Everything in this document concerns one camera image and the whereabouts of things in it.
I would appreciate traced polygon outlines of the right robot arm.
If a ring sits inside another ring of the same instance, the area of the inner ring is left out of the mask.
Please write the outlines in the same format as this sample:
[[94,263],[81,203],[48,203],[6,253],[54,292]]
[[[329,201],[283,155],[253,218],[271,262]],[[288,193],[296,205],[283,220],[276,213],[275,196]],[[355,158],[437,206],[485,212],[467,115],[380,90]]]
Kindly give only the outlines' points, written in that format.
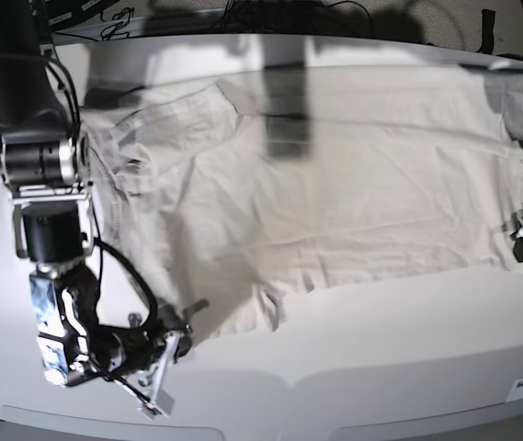
[[[191,330],[96,223],[82,230],[79,207],[92,201],[89,153],[73,79],[41,48],[41,10],[38,1],[0,1],[0,176],[17,255],[35,266],[29,292],[45,378],[65,388],[103,379],[134,395],[159,390],[188,353]],[[94,251],[114,257],[136,283],[143,321],[118,327],[98,319],[102,276],[85,262]]]

